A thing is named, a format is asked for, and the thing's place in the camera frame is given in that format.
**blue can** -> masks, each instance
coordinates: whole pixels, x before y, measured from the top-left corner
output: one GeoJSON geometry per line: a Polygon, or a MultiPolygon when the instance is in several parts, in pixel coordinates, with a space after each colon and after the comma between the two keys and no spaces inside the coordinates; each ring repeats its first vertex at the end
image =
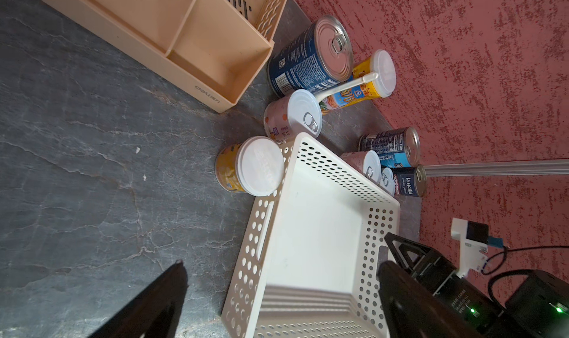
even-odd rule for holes
{"type": "Polygon", "coordinates": [[[421,157],[419,135],[413,127],[364,135],[359,139],[358,149],[375,151],[381,165],[390,168],[416,167],[421,157]]]}
{"type": "Polygon", "coordinates": [[[342,24],[325,15],[267,63],[271,87],[280,97],[295,90],[318,92],[346,81],[353,70],[352,44],[342,24]]]}
{"type": "Polygon", "coordinates": [[[395,194],[423,197],[427,192],[427,173],[423,165],[416,168],[393,169],[395,194]]]}

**plastic spoon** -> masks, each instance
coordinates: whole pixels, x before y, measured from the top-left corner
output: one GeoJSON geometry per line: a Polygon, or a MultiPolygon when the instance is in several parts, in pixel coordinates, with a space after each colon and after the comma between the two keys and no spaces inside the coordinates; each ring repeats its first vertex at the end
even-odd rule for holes
{"type": "Polygon", "coordinates": [[[370,72],[369,74],[365,74],[360,78],[356,78],[352,81],[346,82],[344,84],[338,85],[336,87],[332,87],[330,89],[325,89],[324,91],[320,91],[314,94],[318,103],[325,99],[326,97],[333,95],[336,92],[344,91],[347,89],[351,89],[354,86],[359,86],[362,84],[367,84],[368,82],[372,82],[376,78],[380,77],[380,74],[377,72],[370,72]]]}

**pink can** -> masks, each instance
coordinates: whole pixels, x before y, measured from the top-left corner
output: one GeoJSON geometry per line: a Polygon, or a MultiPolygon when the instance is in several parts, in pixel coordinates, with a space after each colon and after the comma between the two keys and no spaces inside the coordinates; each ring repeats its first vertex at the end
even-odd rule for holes
{"type": "Polygon", "coordinates": [[[345,152],[340,157],[375,184],[380,183],[381,163],[375,151],[345,152]]]}
{"type": "Polygon", "coordinates": [[[316,138],[322,130],[322,111],[312,93],[296,90],[267,106],[263,125],[267,136],[279,144],[301,132],[316,138]]]}

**can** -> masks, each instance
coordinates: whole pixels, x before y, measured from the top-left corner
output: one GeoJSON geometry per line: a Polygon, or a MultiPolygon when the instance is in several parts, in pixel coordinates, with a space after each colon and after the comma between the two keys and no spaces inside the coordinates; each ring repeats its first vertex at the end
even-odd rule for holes
{"type": "Polygon", "coordinates": [[[318,92],[346,81],[353,71],[352,43],[342,24],[325,15],[267,63],[268,80],[280,97],[295,90],[318,92]]]}
{"type": "Polygon", "coordinates": [[[395,194],[395,182],[391,168],[385,167],[381,171],[380,187],[391,196],[395,194]]]}
{"type": "Polygon", "coordinates": [[[419,164],[421,144],[413,127],[392,129],[359,139],[359,151],[374,150],[381,165],[390,168],[411,168],[419,164]]]}
{"type": "Polygon", "coordinates": [[[217,155],[217,182],[229,192],[268,196],[281,184],[285,171],[282,159],[281,149],[274,141],[254,136],[217,155]]]}
{"type": "Polygon", "coordinates": [[[395,182],[395,194],[423,197],[427,192],[427,173],[423,165],[416,168],[391,169],[395,182]]]}
{"type": "Polygon", "coordinates": [[[380,158],[374,151],[345,152],[340,157],[366,178],[369,178],[375,184],[379,184],[381,164],[380,158]]]}
{"type": "Polygon", "coordinates": [[[395,75],[395,64],[393,64],[393,60],[387,51],[376,50],[354,68],[350,79],[362,77],[370,72],[377,72],[379,77],[372,82],[328,96],[320,101],[322,112],[354,105],[365,100],[389,97],[395,90],[397,77],[395,75]]]}
{"type": "Polygon", "coordinates": [[[322,111],[313,94],[296,90],[265,108],[263,126],[267,136],[279,144],[301,132],[316,138],[322,130],[322,111]]]}

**white plastic lid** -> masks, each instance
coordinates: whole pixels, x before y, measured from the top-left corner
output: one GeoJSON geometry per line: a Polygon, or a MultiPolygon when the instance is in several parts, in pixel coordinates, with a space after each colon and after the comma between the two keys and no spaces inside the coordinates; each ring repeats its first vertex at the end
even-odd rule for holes
{"type": "Polygon", "coordinates": [[[368,151],[367,154],[365,155],[364,169],[363,169],[364,175],[366,175],[366,173],[368,171],[368,169],[367,169],[368,167],[372,168],[372,176],[369,179],[372,180],[376,184],[379,183],[380,177],[381,177],[380,157],[373,150],[368,151]]]}
{"type": "Polygon", "coordinates": [[[288,121],[294,134],[306,132],[317,137],[322,130],[322,110],[316,97],[306,90],[296,90],[288,100],[288,121]]]}
{"type": "Polygon", "coordinates": [[[266,136],[249,138],[239,148],[236,170],[245,191],[253,196],[268,196],[283,179],[285,163],[281,149],[266,136]]]}
{"type": "Polygon", "coordinates": [[[385,50],[376,50],[370,60],[371,71],[377,72],[380,77],[373,81],[375,89],[381,97],[388,97],[395,90],[397,77],[395,65],[389,53],[385,50]]]}

